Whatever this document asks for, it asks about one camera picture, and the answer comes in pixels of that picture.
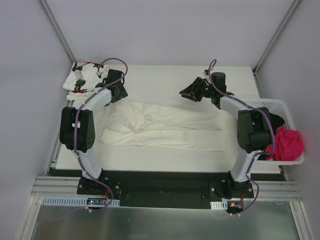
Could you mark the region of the aluminium frame post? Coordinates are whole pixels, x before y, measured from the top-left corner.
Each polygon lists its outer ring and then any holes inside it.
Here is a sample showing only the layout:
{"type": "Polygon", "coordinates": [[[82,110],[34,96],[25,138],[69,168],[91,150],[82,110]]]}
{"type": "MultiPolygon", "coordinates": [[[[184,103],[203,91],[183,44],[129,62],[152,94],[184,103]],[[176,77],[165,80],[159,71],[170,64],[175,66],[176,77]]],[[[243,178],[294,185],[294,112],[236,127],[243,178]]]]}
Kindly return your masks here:
{"type": "Polygon", "coordinates": [[[252,73],[253,73],[254,76],[257,75],[257,73],[259,72],[259,70],[263,66],[263,64],[266,61],[267,57],[269,56],[269,54],[271,53],[272,49],[274,48],[274,46],[278,42],[278,39],[284,33],[287,25],[291,21],[292,17],[296,13],[296,11],[298,10],[298,8],[300,7],[302,2],[303,2],[303,0],[293,0],[290,3],[290,5],[289,5],[288,9],[286,10],[284,16],[282,17],[282,19],[279,22],[277,28],[275,29],[275,32],[273,33],[272,37],[268,41],[268,43],[267,43],[262,55],[260,56],[258,62],[256,63],[256,65],[252,69],[252,73]]]}
{"type": "Polygon", "coordinates": [[[53,11],[51,10],[48,2],[46,0],[38,0],[39,6],[41,7],[48,23],[50,24],[60,46],[62,47],[68,61],[73,64],[76,62],[76,58],[74,54],[72,53],[72,50],[59,26],[59,23],[57,22],[53,11]]]}

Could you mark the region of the left aluminium frame post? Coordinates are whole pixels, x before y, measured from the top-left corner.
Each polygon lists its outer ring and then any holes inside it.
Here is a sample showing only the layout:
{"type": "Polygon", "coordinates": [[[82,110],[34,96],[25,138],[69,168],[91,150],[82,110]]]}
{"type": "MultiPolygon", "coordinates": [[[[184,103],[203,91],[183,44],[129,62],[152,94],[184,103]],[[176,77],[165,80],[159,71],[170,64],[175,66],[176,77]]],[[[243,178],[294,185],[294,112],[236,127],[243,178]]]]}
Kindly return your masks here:
{"type": "Polygon", "coordinates": [[[74,54],[72,53],[72,50],[59,26],[59,23],[57,22],[53,11],[51,10],[48,2],[46,0],[38,0],[39,6],[41,7],[48,23],[50,24],[60,46],[62,47],[68,61],[73,64],[76,62],[76,58],[74,54]]]}

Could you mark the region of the black garment in basket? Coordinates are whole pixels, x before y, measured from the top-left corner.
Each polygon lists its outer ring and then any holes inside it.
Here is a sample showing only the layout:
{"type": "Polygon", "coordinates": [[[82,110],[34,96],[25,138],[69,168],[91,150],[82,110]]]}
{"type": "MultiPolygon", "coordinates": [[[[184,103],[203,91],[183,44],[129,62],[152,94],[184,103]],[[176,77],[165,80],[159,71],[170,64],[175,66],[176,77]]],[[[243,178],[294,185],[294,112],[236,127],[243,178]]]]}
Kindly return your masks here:
{"type": "MultiPolygon", "coordinates": [[[[272,131],[273,131],[274,136],[276,136],[277,129],[282,127],[285,124],[285,121],[282,117],[280,117],[276,114],[270,113],[269,115],[270,115],[270,123],[272,126],[272,131]]],[[[262,154],[262,155],[259,155],[258,160],[259,161],[269,161],[273,158],[274,157],[271,155],[262,154]]]]}

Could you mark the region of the pink garment in basket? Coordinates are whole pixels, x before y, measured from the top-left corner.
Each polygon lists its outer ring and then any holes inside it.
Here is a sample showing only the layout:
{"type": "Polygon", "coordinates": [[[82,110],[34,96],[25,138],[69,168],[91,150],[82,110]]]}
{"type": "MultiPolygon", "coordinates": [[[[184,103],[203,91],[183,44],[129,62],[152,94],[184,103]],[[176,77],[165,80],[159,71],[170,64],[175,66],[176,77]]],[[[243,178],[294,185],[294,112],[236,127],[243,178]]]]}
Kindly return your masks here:
{"type": "Polygon", "coordinates": [[[269,154],[273,161],[292,162],[302,155],[305,146],[297,130],[285,129],[283,126],[279,127],[275,136],[274,151],[269,154]]]}

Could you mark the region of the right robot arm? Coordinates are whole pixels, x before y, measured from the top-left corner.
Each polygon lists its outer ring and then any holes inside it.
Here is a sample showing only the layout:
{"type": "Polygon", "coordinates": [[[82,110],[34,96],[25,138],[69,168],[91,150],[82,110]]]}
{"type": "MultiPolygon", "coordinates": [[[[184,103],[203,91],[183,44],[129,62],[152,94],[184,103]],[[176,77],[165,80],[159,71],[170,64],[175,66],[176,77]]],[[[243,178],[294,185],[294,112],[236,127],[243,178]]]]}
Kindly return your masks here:
{"type": "Polygon", "coordinates": [[[236,138],[241,151],[230,171],[232,181],[225,184],[225,192],[230,197],[237,197],[243,191],[241,183],[249,180],[255,154],[264,151],[272,143],[274,132],[269,110],[266,107],[250,107],[236,100],[234,94],[227,91],[223,72],[212,73],[210,80],[197,77],[179,94],[193,102],[200,102],[202,98],[210,99],[215,107],[236,119],[236,138]]]}

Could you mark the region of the white black patterned folded shirt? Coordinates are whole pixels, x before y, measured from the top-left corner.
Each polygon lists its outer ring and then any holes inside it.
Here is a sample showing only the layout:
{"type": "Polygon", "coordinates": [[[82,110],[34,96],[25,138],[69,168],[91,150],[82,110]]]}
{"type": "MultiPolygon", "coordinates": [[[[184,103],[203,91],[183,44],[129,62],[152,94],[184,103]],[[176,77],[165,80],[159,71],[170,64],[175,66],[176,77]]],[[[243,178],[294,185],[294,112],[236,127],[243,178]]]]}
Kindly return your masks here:
{"type": "Polygon", "coordinates": [[[66,78],[63,89],[73,92],[93,91],[97,84],[102,83],[108,76],[110,66],[99,63],[76,62],[72,65],[70,73],[66,78]]]}

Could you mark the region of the cream white t shirt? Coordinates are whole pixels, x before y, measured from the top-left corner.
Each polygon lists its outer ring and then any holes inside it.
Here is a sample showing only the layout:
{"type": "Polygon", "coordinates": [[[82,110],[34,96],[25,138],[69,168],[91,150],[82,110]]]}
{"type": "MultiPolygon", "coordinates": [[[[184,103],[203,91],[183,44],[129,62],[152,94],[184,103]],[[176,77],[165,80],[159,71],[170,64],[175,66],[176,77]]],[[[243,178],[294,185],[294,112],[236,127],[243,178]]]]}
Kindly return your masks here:
{"type": "Polygon", "coordinates": [[[123,100],[105,109],[99,142],[198,152],[225,151],[220,112],[123,100]]]}

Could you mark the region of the white plastic laundry basket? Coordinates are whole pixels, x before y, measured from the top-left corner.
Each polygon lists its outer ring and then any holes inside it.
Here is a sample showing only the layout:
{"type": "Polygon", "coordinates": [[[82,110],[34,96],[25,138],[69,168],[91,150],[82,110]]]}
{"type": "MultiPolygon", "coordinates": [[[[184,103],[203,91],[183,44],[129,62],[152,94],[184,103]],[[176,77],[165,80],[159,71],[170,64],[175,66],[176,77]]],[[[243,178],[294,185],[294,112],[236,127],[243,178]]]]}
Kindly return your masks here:
{"type": "Polygon", "coordinates": [[[256,163],[260,165],[292,166],[304,162],[304,143],[296,130],[287,106],[280,100],[270,98],[250,99],[249,105],[265,107],[271,114],[272,129],[275,131],[275,150],[272,154],[261,156],[256,163]]]}

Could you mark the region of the red white folded shirt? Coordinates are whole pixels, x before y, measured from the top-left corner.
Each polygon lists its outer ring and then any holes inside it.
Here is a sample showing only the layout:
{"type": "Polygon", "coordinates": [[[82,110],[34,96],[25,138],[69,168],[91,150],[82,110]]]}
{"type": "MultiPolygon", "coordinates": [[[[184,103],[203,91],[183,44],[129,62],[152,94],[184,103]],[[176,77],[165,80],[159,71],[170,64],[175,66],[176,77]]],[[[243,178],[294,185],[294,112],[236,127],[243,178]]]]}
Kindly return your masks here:
{"type": "Polygon", "coordinates": [[[69,91],[66,96],[67,101],[85,100],[90,97],[93,91],[69,91]]]}

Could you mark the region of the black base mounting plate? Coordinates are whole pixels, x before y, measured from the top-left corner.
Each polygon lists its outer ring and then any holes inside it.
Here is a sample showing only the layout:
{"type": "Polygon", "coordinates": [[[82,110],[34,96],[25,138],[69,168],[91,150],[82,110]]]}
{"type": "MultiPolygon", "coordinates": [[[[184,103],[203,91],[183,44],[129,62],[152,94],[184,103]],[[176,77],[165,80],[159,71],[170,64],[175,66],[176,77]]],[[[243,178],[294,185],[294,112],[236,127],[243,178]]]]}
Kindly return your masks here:
{"type": "Polygon", "coordinates": [[[222,199],[254,198],[252,184],[234,182],[229,173],[104,170],[98,179],[104,185],[81,177],[77,194],[106,195],[122,207],[172,209],[209,209],[222,199]]]}

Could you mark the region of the right aluminium frame post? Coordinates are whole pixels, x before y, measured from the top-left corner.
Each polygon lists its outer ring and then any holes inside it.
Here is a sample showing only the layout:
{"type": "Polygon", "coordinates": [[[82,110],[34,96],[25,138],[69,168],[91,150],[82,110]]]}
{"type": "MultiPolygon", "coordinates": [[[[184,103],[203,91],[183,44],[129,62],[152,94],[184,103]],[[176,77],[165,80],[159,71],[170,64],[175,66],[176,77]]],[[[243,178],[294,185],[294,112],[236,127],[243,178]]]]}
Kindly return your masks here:
{"type": "Polygon", "coordinates": [[[287,25],[291,21],[292,17],[296,13],[296,11],[298,10],[298,8],[300,7],[302,2],[303,2],[303,0],[293,0],[290,3],[290,5],[289,5],[288,9],[286,10],[284,16],[282,17],[282,19],[279,22],[277,28],[275,29],[275,32],[273,33],[272,37],[268,41],[268,43],[267,43],[262,55],[260,56],[258,62],[256,63],[256,65],[252,69],[252,73],[253,73],[254,76],[257,75],[257,73],[259,72],[259,70],[263,66],[263,64],[266,61],[267,57],[269,56],[269,54],[271,53],[272,49],[274,48],[274,46],[278,42],[278,39],[284,33],[287,25]]]}

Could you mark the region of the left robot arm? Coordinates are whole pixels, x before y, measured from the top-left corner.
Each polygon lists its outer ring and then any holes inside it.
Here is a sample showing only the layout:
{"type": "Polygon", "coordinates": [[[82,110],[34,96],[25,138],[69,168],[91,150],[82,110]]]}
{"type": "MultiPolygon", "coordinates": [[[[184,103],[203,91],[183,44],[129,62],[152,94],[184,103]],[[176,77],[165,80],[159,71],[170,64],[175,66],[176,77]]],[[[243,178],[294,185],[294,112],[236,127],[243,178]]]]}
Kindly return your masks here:
{"type": "Polygon", "coordinates": [[[91,96],[78,105],[64,107],[61,112],[59,141],[73,152],[82,176],[90,180],[89,190],[96,195],[102,194],[106,188],[105,181],[99,178],[103,168],[95,149],[98,114],[109,104],[128,96],[124,78],[124,72],[110,69],[91,96]]]}

